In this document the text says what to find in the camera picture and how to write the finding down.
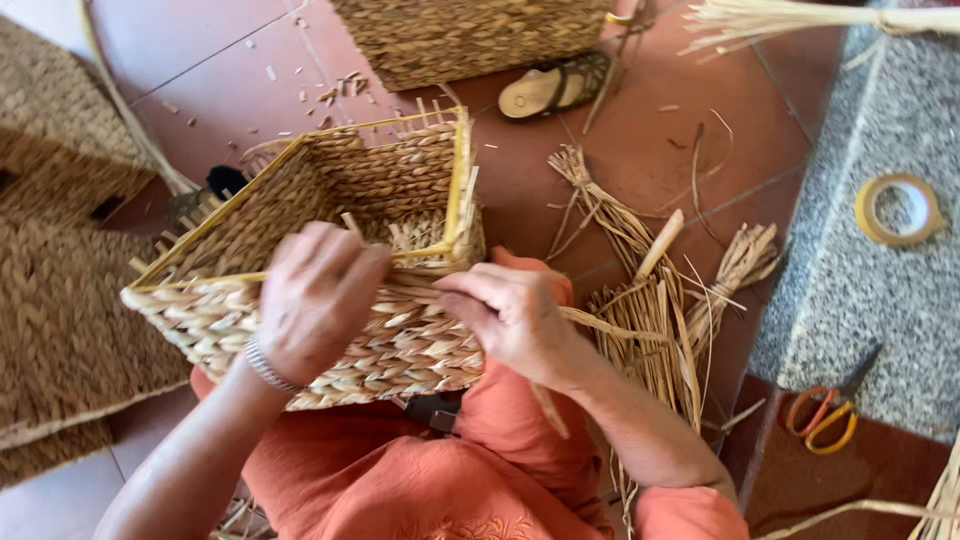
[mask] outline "scissors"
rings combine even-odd
[[[850,442],[851,437],[853,437],[853,430],[856,429],[856,409],[853,399],[856,397],[856,392],[860,389],[860,385],[863,384],[863,380],[867,377],[867,373],[869,373],[871,368],[874,367],[874,364],[876,364],[876,359],[878,356],[880,356],[880,351],[882,349],[882,343],[875,345],[873,350],[870,351],[870,354],[867,355],[867,358],[863,360],[859,366],[857,366],[856,371],[850,375],[850,378],[847,379],[847,382],[841,388],[827,388],[823,385],[814,386],[797,396],[797,399],[795,399],[793,404],[790,405],[790,410],[787,412],[786,416],[786,428],[794,435],[803,437],[804,444],[808,450],[817,455],[833,454]],[[817,409],[817,413],[813,415],[813,420],[810,420],[810,423],[807,424],[802,430],[797,430],[794,425],[794,418],[797,416],[797,409],[800,408],[800,405],[803,402],[822,392],[827,392],[827,395],[824,397],[823,402],[820,403],[820,408]],[[827,414],[828,407],[833,400],[838,397],[841,400],[840,406],[836,407],[827,418],[824,418],[824,415]],[[844,431],[843,435],[831,445],[814,446],[813,440],[817,438],[817,435],[819,435],[821,431],[825,430],[830,424],[840,420],[840,418],[842,418],[843,415],[847,414],[848,412],[850,416],[847,420],[847,429]]]

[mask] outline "basket rim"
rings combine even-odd
[[[418,250],[412,250],[409,252],[397,251],[394,252],[394,260],[404,260],[407,258],[420,258],[420,257],[430,257],[435,255],[450,254],[453,252],[453,246],[456,242],[458,235],[458,217],[460,209],[460,191],[461,191],[461,180],[464,174],[464,171],[469,169],[469,151],[465,151],[463,148],[464,143],[464,133],[465,128],[467,128],[467,108],[457,105],[445,110],[436,110],[433,112],[424,112],[420,114],[411,114],[409,116],[398,116],[396,118],[388,118],[386,120],[377,120],[375,122],[367,122],[364,124],[348,124],[346,126],[340,126],[337,128],[331,128],[329,130],[323,130],[319,132],[308,132],[300,134],[289,146],[287,146],[283,152],[276,157],[275,160],[271,161],[253,180],[249,181],[247,185],[238,191],[233,197],[227,200],[225,203],[220,205],[219,208],[213,210],[206,217],[206,219],[198,225],[195,229],[187,232],[184,236],[181,237],[181,240],[178,241],[170,250],[156,258],[143,274],[137,278],[133,283],[127,285],[127,289],[132,292],[152,292],[162,289],[176,289],[176,288],[186,288],[193,285],[206,284],[206,283],[216,283],[216,282],[262,282],[266,279],[266,272],[250,272],[245,274],[233,274],[230,276],[219,276],[216,278],[206,278],[201,280],[190,280],[190,281],[179,281],[172,283],[163,283],[157,285],[147,285],[145,284],[148,280],[152,279],[157,272],[159,272],[164,266],[166,266],[169,259],[175,257],[187,246],[193,244],[200,237],[206,233],[211,227],[219,223],[224,219],[235,207],[237,207],[241,202],[243,202],[247,196],[250,195],[250,187],[258,182],[262,181],[264,176],[268,173],[272,173],[275,169],[280,167],[284,161],[296,150],[300,148],[303,144],[303,140],[308,135],[317,135],[317,134],[329,134],[343,132],[347,130],[355,130],[358,128],[371,128],[374,126],[382,126],[385,124],[394,124],[397,122],[403,122],[407,120],[416,120],[419,118],[426,118],[435,114],[443,113],[452,113],[456,117],[456,130],[454,136],[454,157],[453,157],[453,172],[452,178],[450,181],[449,195],[446,202],[446,219],[444,220],[444,239],[440,242],[421,248]],[[380,144],[373,146],[372,148],[381,148],[384,146],[393,146],[397,143],[389,144]]]

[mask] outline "woven panel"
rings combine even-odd
[[[32,443],[0,450],[0,488],[10,487],[113,444],[105,420],[57,431]]]
[[[189,364],[123,307],[146,237],[0,217],[0,449],[183,384]]]
[[[417,88],[592,48],[609,0],[331,0],[390,91]]]
[[[0,215],[95,225],[156,174],[69,53],[0,16]]]
[[[312,220],[342,224],[339,216],[348,211],[365,239],[395,250],[401,245],[391,236],[391,224],[399,226],[409,250],[447,240],[450,188],[462,189],[454,162],[469,156],[468,148],[457,154],[456,134],[465,126],[465,118],[439,123],[376,147],[365,146],[355,129],[305,135],[156,263],[155,273],[125,289],[124,302],[218,380],[259,320],[259,281],[230,276],[262,271],[286,234]],[[468,169],[468,162],[459,168]],[[430,287],[431,280],[484,256],[475,201],[458,208],[450,239],[456,256],[398,262],[377,294],[364,333],[290,408],[454,390],[480,377],[483,358],[476,339],[443,313]],[[193,279],[205,281],[183,282]],[[163,282],[179,284],[143,286]]]

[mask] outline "orange clothing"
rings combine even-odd
[[[493,260],[544,270],[494,249]],[[569,280],[554,273],[558,304]],[[213,384],[197,369],[197,395]],[[601,459],[584,412],[553,394],[570,430],[547,423],[527,380],[492,358],[442,437],[380,402],[288,412],[251,454],[244,480],[281,539],[613,538],[596,495]],[[708,488],[648,489],[641,538],[747,538],[732,503]]]

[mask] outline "silver bracelet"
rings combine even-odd
[[[247,362],[250,363],[250,367],[260,376],[267,384],[270,384],[273,388],[277,390],[282,390],[290,394],[299,394],[307,389],[306,386],[300,386],[299,384],[293,384],[288,380],[280,376],[279,373],[274,371],[274,368],[270,367],[270,364],[267,363],[267,358],[260,351],[260,347],[256,344],[256,336],[252,335],[247,338],[247,343],[244,345],[243,356],[246,357]]]

